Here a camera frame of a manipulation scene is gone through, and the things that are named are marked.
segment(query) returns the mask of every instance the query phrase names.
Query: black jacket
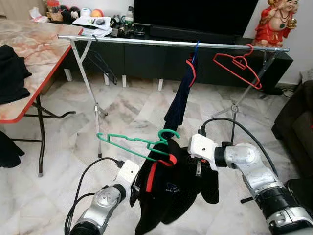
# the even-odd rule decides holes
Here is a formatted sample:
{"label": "black jacket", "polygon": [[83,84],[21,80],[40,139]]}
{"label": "black jacket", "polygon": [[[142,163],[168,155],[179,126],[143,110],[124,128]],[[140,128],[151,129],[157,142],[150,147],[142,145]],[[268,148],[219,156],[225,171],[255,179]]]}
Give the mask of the black jacket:
{"label": "black jacket", "polygon": [[25,153],[0,131],[0,167],[12,168],[21,163],[19,156]]}
{"label": "black jacket", "polygon": [[[180,148],[172,139],[168,140],[168,146],[158,144],[154,148],[170,155],[151,151],[149,158],[157,162],[146,160],[140,169],[135,182],[140,192],[132,188],[130,198],[131,206],[138,199],[141,207],[136,235],[151,231],[160,222],[172,223],[192,206],[199,193],[207,203],[219,202],[218,172],[207,161],[191,158],[187,148]],[[196,175],[198,161],[200,176]]]}
{"label": "black jacket", "polygon": [[8,45],[0,47],[0,104],[10,103],[30,95],[24,79],[31,76],[24,57],[18,57]]}

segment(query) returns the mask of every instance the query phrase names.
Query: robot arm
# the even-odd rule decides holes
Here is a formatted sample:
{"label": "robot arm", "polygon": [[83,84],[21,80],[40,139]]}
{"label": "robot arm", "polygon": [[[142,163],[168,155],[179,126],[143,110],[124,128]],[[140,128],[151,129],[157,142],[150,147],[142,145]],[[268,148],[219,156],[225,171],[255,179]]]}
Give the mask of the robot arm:
{"label": "robot arm", "polygon": [[212,170],[217,170],[217,167],[240,170],[272,234],[313,234],[312,218],[295,202],[277,176],[263,164],[255,146],[239,144],[218,147],[211,139],[195,134],[190,139],[188,152],[193,157],[206,159]]}
{"label": "robot arm", "polygon": [[70,235],[102,235],[114,209],[124,199],[129,199],[138,172],[139,166],[127,160],[114,180],[114,185],[105,186],[94,195],[91,206],[77,220]]}

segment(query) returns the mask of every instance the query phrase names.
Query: sofa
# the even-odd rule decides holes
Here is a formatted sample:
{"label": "sofa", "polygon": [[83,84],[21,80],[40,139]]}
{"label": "sofa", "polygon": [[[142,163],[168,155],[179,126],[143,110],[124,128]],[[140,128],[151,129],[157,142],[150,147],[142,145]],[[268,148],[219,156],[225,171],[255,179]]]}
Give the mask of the sofa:
{"label": "sofa", "polygon": [[313,176],[313,80],[298,86],[272,132],[290,150],[299,173]]}

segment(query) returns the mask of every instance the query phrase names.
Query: television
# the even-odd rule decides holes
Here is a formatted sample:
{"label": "television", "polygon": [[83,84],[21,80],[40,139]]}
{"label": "television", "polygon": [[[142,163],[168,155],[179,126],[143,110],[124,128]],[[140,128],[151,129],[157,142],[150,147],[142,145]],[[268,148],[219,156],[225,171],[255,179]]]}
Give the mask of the television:
{"label": "television", "polygon": [[258,0],[134,0],[134,23],[243,36]]}

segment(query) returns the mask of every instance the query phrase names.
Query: red hanger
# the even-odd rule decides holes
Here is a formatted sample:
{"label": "red hanger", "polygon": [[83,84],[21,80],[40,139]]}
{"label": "red hanger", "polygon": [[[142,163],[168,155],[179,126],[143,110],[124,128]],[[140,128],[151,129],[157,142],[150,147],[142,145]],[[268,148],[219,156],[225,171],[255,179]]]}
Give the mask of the red hanger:
{"label": "red hanger", "polygon": [[[255,71],[248,65],[248,62],[246,60],[246,56],[249,56],[253,53],[254,48],[253,45],[251,44],[247,44],[247,46],[251,47],[251,51],[247,54],[244,54],[243,56],[239,55],[239,56],[232,56],[232,55],[228,55],[228,54],[223,54],[223,53],[217,53],[214,56],[213,61],[215,63],[217,63],[219,66],[221,66],[222,68],[226,69],[228,72],[230,72],[231,74],[235,75],[236,77],[238,77],[239,79],[243,80],[244,82],[246,82],[247,84],[253,86],[255,89],[260,90],[262,88],[262,84],[260,81],[259,76],[255,73]],[[257,82],[255,84],[252,84],[251,82],[247,81],[246,79],[244,79],[243,77],[239,76],[238,74],[236,74],[234,71],[230,70],[229,68],[227,68],[225,65],[222,65],[220,62],[217,61],[217,57],[218,56],[227,56],[232,58],[232,63],[236,66],[238,66],[239,68],[241,68],[242,70],[246,70],[249,69],[253,75],[255,76],[255,78],[257,79]]]}

